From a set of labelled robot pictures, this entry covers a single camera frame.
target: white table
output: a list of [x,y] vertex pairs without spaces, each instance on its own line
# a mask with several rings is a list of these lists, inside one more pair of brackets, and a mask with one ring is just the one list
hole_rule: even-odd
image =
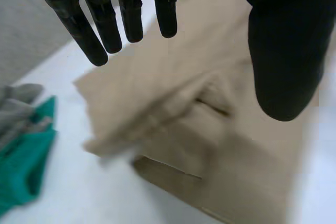
[[[155,9],[153,0],[143,2],[143,24],[146,30]],[[121,28],[118,10],[117,21]],[[126,45],[123,29],[120,32]],[[51,94],[58,97],[56,130],[59,135],[49,158],[40,198],[26,207],[12,210],[0,222],[219,223],[138,177],[129,164],[132,151],[106,162],[100,162],[97,157],[83,151],[81,145],[92,136],[92,132],[85,113],[86,103],[72,82],[91,69],[91,63],[76,43],[71,41],[21,79],[20,83],[33,82],[45,86],[46,93],[41,101]],[[333,79],[332,86],[336,87],[336,74]],[[309,127],[314,145],[306,162],[304,187],[298,181],[294,224],[336,223],[335,101],[333,104],[327,101],[329,107],[317,109],[316,123]]]

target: gray wall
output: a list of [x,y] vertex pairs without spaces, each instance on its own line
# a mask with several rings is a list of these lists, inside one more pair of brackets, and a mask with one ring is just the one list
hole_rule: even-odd
[[0,86],[18,80],[70,39],[44,0],[0,0]]

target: beige cloth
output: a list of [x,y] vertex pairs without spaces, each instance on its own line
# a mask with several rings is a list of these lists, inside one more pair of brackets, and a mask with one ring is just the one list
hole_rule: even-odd
[[77,81],[99,156],[142,141],[141,176],[226,223],[284,224],[318,94],[292,122],[260,109],[245,0],[178,0],[179,31],[141,43]]

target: gray cloth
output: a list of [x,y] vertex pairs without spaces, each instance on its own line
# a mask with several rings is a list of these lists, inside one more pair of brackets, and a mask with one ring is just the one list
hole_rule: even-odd
[[36,124],[31,124],[27,127],[27,130],[25,130],[26,133],[37,133],[37,132],[43,132],[52,124],[53,119],[49,116],[45,116],[42,118],[42,120]]
[[[39,84],[23,84],[18,87],[0,88],[0,151],[22,132],[27,130],[29,118],[35,109],[30,105],[41,94],[43,87]],[[41,130],[44,123],[35,126]]]

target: folded cloth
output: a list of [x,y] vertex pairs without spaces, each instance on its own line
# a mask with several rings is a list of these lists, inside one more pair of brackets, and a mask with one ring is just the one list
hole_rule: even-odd
[[43,86],[40,84],[22,84],[17,87],[10,87],[9,97],[24,103],[31,104],[42,93]]
[[12,125],[4,134],[0,136],[0,152],[14,139],[24,132],[28,120],[21,120]]
[[6,99],[0,108],[0,133],[7,131],[17,122],[26,120],[34,113],[34,108],[24,102]]
[[31,123],[31,124],[27,125],[25,132],[26,133],[43,132],[52,124],[52,122],[53,122],[52,120],[53,119],[51,117],[45,116],[38,123],[36,123],[36,124]]
[[306,110],[287,123],[258,105],[245,0],[179,0],[179,31],[144,41],[76,82],[94,138],[109,155],[141,141],[149,182],[225,222],[284,224],[303,150]]
[[0,150],[25,131],[35,112],[30,104],[42,91],[41,85],[30,83],[0,88]]

